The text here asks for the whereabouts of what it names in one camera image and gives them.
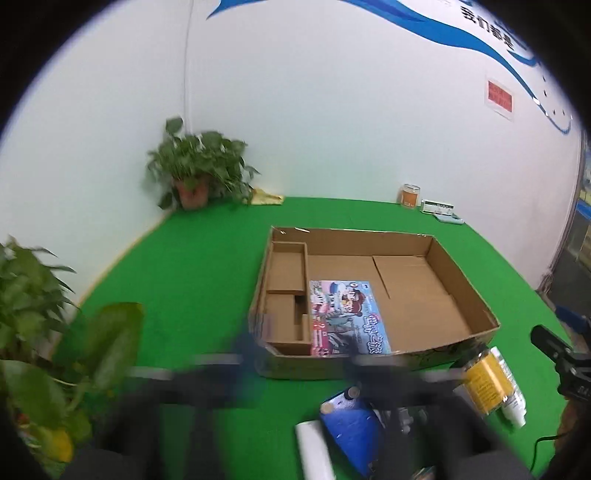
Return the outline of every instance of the green table surface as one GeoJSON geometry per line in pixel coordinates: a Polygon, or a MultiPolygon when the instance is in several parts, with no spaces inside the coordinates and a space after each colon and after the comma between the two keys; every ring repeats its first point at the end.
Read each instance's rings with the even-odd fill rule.
{"type": "MultiPolygon", "coordinates": [[[[467,225],[390,203],[287,198],[282,206],[212,205],[178,212],[134,246],[83,305],[91,313],[113,301],[144,304],[137,365],[183,368],[199,353],[220,351],[243,320],[271,226],[400,231],[434,235],[501,323],[498,346],[527,401],[527,424],[512,430],[499,413],[490,423],[529,466],[534,441],[556,432],[564,399],[553,364],[530,344],[541,323],[561,337],[552,311],[519,274],[467,225]]],[[[255,402],[218,414],[218,443],[229,478],[302,478],[294,426],[317,417],[320,403],[343,381],[261,380],[255,402]]],[[[163,449],[170,478],[180,479],[190,428],[186,407],[163,409],[163,449]]],[[[339,479],[358,478],[331,447],[339,479]]],[[[554,450],[540,444],[536,471],[554,450]]]]}

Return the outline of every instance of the red sign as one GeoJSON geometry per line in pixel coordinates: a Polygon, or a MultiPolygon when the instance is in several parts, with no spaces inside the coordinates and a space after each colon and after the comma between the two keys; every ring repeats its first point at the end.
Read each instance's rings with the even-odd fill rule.
{"type": "Polygon", "coordinates": [[[488,99],[503,107],[508,112],[513,111],[513,97],[498,85],[488,80],[488,99]]]}

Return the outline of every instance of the white roll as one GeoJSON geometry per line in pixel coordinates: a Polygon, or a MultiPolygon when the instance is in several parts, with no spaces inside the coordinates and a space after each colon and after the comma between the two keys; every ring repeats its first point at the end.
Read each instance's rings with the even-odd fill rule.
{"type": "Polygon", "coordinates": [[[304,421],[295,426],[301,465],[306,480],[335,480],[329,450],[319,420],[304,421]]]}

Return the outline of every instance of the yellow cloth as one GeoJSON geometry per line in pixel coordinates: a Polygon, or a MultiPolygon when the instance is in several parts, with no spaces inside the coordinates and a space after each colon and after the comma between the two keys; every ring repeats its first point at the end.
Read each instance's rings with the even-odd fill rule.
{"type": "Polygon", "coordinates": [[[262,189],[254,189],[251,205],[281,205],[285,195],[273,195],[262,189]]]}

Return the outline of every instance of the open cardboard box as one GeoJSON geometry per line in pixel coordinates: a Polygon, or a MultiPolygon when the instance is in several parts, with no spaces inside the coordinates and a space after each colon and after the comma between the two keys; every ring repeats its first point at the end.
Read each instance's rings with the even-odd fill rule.
{"type": "Polygon", "coordinates": [[[500,327],[432,236],[272,228],[249,312],[251,331],[267,350],[258,365],[266,377],[343,375],[343,355],[310,355],[310,280],[369,282],[388,356],[411,368],[453,361],[476,342],[488,343],[500,327]]]}

